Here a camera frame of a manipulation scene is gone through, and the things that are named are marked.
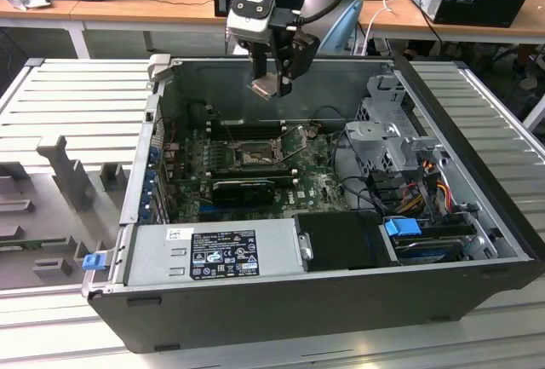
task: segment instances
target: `power supply label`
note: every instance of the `power supply label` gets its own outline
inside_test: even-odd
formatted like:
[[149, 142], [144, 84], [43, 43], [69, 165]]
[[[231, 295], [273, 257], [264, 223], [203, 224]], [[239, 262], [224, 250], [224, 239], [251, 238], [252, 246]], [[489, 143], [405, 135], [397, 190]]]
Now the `power supply label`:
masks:
[[191, 268], [194, 280], [259, 275], [255, 230], [193, 234]]

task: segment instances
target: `table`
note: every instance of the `table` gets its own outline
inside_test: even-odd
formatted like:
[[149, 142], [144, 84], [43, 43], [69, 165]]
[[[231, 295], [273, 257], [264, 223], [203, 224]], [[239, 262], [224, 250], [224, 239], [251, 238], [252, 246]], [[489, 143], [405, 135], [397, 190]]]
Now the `table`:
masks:
[[0, 2], [0, 26], [65, 29], [78, 58], [90, 58], [86, 30], [142, 31], [146, 49], [152, 50], [150, 32], [224, 32], [224, 19], [214, 16], [213, 0], [54, 0], [52, 7], [26, 12]]
[[[173, 3], [205, 3], [209, 0], [161, 0]], [[383, 12], [375, 20], [372, 37], [435, 39], [422, 15], [410, 0], [388, 3], [393, 13]], [[369, 25], [381, 2], [365, 2], [359, 22]], [[0, 2], [0, 26], [65, 29], [77, 56], [89, 58], [83, 32], [86, 30], [142, 31], [146, 48], [152, 50], [150, 32], [223, 32], [224, 19], [214, 16], [213, 2], [202, 5], [172, 5], [150, 0], [105, 0], [83, 2], [54, 0], [48, 9], [22, 12]], [[526, 0], [510, 28], [434, 26], [445, 41], [488, 43], [545, 42], [545, 0]]]
[[[371, 35], [381, 38], [435, 39], [411, 0], [392, 0], [392, 13], [382, 12], [373, 22]], [[366, 28], [382, 2], [366, 2], [359, 22]], [[509, 28], [487, 26], [433, 25], [445, 41], [472, 43], [543, 43], [545, 41], [545, 0], [526, 0]]]

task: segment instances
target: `side panel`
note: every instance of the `side panel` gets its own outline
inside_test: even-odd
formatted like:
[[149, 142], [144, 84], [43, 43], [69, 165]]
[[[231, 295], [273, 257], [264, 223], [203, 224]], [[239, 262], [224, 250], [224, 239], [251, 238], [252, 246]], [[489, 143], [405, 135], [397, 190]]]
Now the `side panel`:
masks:
[[459, 320], [542, 274], [536, 262], [335, 280], [95, 295], [90, 305], [136, 353]]

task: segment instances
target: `gray plastic part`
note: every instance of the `gray plastic part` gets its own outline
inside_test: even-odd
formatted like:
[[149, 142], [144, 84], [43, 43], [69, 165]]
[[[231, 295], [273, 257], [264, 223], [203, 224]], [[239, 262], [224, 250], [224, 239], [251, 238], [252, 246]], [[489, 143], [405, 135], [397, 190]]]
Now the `gray plastic part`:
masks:
[[12, 176], [0, 176], [0, 194], [20, 194]]
[[147, 65], [147, 75], [152, 82], [160, 81], [172, 75], [170, 54], [152, 55]]
[[0, 226], [0, 240], [21, 239], [24, 233], [21, 226]]
[[0, 213], [21, 213], [34, 210], [34, 204], [30, 200], [4, 200], [0, 201]]
[[72, 267], [64, 258], [42, 258], [35, 263], [32, 272], [40, 279], [66, 277], [72, 273]]
[[66, 237], [64, 241], [60, 241], [57, 243], [42, 244], [42, 249], [47, 252], [75, 251], [76, 247], [76, 241], [72, 236]]
[[123, 190], [127, 187], [127, 177], [120, 163], [104, 163], [100, 168], [100, 181], [105, 191]]
[[66, 138], [64, 136], [45, 136], [37, 145], [36, 151], [44, 156], [55, 172], [55, 182], [66, 194], [66, 199], [76, 210], [84, 210], [90, 204], [85, 189], [89, 178], [82, 164], [77, 160], [72, 164], [66, 156]]
[[76, 253], [74, 254], [74, 262], [80, 267], [83, 264], [83, 259], [89, 254], [89, 250], [85, 246], [84, 242], [80, 241], [76, 246]]
[[0, 176], [12, 176], [14, 180], [29, 178], [25, 168], [19, 162], [0, 163]]
[[45, 58], [29, 58], [26, 60], [25, 66], [42, 66]]

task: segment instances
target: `blue tab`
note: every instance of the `blue tab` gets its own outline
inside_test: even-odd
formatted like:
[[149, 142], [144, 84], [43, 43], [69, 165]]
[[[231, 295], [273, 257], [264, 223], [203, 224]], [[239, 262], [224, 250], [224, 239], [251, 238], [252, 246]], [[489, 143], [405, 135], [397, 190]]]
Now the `blue tab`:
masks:
[[393, 218], [384, 224], [388, 236], [421, 235], [422, 230], [415, 218]]
[[82, 268], [84, 271], [106, 269], [106, 254], [88, 254], [83, 259]]

